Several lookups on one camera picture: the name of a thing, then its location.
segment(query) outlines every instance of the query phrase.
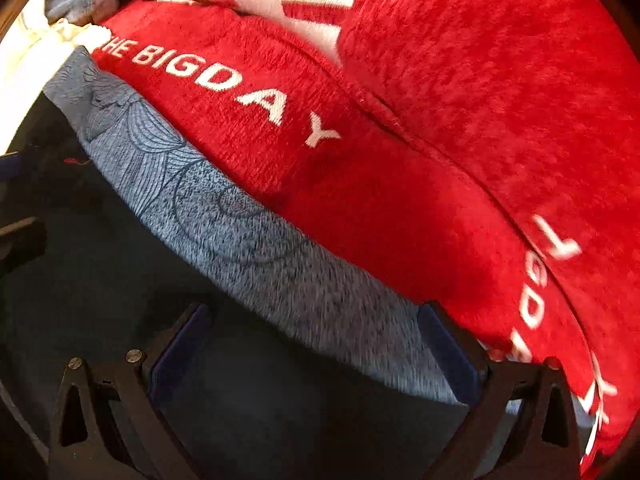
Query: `bolt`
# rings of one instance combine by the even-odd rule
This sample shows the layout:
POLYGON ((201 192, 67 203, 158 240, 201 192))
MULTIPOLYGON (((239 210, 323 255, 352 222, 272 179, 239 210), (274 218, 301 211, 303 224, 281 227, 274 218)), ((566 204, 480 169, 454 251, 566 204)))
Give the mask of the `bolt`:
POLYGON ((71 370, 78 370, 82 366, 82 358, 74 357, 67 365, 71 370))
POLYGON ((491 350, 489 350, 487 352, 487 355, 489 356, 489 359, 491 359, 491 361, 495 361, 496 363, 504 361, 505 357, 507 357, 507 354, 505 354, 502 350, 498 350, 497 348, 492 348, 491 350))
POLYGON ((129 363, 137 363, 142 359, 142 351, 141 350, 129 350, 127 352, 127 361, 129 363))
POLYGON ((560 359, 558 359, 557 357, 547 357, 545 359, 545 365, 547 365, 549 368, 551 368, 552 370, 560 370, 562 369, 562 363, 560 362, 560 359))

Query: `gray blanket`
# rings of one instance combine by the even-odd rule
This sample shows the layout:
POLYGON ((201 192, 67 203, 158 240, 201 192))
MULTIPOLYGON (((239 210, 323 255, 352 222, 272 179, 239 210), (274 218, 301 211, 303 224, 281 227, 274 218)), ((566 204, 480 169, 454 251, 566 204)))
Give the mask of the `gray blanket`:
POLYGON ((263 208, 83 47, 44 93, 138 219, 219 288, 321 354, 455 402, 414 304, 263 208))

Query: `blue gripper pad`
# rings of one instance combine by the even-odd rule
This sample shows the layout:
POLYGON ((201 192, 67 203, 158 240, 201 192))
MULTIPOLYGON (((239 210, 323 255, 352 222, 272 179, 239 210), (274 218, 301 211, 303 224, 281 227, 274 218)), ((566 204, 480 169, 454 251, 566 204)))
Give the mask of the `blue gripper pad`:
POLYGON ((191 358, 209 335, 212 324, 210 308, 200 304, 175 334, 149 374, 148 396, 153 406, 159 408, 171 398, 191 358))
POLYGON ((474 406, 487 377, 484 349, 436 301, 428 301, 419 308, 418 326, 456 399, 474 406))

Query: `fuzzy red fabric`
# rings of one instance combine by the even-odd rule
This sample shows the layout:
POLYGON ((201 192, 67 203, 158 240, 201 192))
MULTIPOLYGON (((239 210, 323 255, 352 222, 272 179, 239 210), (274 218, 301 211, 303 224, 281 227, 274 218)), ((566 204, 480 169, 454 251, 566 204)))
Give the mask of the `fuzzy red fabric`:
POLYGON ((333 253, 417 303, 440 300, 489 344, 558 356, 597 410, 595 449, 612 452, 640 407, 640 66, 606 10, 224 1, 324 55, 260 18, 138 3, 106 23, 118 39, 95 58, 333 253), (150 44, 164 50, 133 62, 150 44), (185 53, 194 73, 167 73, 185 53), (242 81, 220 69, 214 83, 237 84, 196 84, 216 62, 242 81), (252 94, 267 89, 286 94, 279 123, 282 97, 252 94))

